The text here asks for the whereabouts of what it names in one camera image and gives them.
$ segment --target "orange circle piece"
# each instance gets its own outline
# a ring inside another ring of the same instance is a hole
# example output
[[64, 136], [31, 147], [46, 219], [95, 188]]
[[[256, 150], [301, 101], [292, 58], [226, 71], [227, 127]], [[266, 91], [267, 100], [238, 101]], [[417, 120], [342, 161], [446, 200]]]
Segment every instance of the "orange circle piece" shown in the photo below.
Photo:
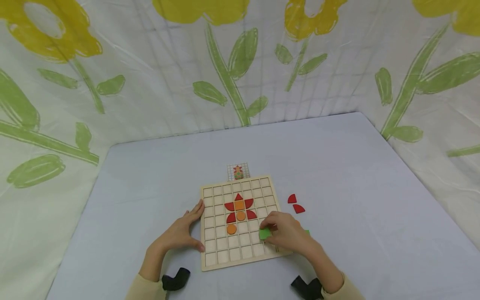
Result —
[[233, 224], [229, 224], [227, 226], [227, 232], [228, 232], [228, 234], [235, 234], [235, 232], [237, 232], [237, 226], [235, 226]]
[[245, 218], [246, 218], [245, 212], [237, 212], [237, 220], [238, 221], [243, 221], [243, 220], [245, 220]]

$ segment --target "table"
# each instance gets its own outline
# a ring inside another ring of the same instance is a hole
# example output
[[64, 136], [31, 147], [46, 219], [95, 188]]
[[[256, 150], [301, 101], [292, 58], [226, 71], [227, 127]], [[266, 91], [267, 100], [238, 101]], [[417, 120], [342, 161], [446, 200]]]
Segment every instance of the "table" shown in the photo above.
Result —
[[[227, 180], [226, 165], [270, 174], [284, 212], [320, 241], [367, 299], [476, 299], [480, 252], [360, 113], [161, 138], [112, 147], [49, 300], [120, 300], [147, 246]], [[192, 235], [199, 239], [200, 226]], [[170, 299], [298, 299], [296, 254], [201, 272], [195, 250], [169, 253], [164, 272], [191, 271]]]

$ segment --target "child's hand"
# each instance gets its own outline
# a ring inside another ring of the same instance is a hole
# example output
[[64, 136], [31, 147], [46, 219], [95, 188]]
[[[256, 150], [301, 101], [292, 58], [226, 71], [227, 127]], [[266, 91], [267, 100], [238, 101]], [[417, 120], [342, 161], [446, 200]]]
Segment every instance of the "child's hand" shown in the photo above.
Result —
[[311, 244], [316, 243], [291, 214], [273, 211], [260, 224], [260, 228], [265, 227], [275, 231], [266, 242], [302, 255]]
[[190, 235], [190, 225], [200, 218], [204, 209], [204, 202], [200, 199], [191, 211], [187, 210], [183, 217], [173, 222], [173, 224], [152, 243], [151, 247], [161, 249], [161, 252], [183, 247], [195, 248], [200, 252], [205, 251], [202, 242], [192, 238]]

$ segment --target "left hand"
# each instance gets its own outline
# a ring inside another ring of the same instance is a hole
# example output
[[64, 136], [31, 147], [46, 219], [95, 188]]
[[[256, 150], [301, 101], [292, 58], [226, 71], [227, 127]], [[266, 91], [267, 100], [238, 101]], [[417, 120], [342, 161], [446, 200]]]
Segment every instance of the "left hand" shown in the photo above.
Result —
[[161, 249], [163, 252], [184, 247], [191, 247], [200, 252], [204, 252], [205, 246], [202, 242], [194, 239], [190, 235], [190, 225], [202, 216], [204, 209], [203, 199], [200, 199], [191, 211], [187, 210], [182, 217], [173, 222], [173, 224], [152, 243], [151, 247]]

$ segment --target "beige sleeve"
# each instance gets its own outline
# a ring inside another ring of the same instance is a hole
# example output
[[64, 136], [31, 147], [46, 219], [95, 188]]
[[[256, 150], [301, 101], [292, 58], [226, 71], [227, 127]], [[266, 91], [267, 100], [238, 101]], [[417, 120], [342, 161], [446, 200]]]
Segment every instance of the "beige sleeve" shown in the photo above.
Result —
[[328, 294], [322, 288], [322, 295], [325, 300], [365, 300], [345, 274], [343, 274], [343, 285], [336, 293]]
[[165, 300], [166, 297], [167, 292], [163, 290], [162, 281], [148, 281], [137, 274], [125, 300]]

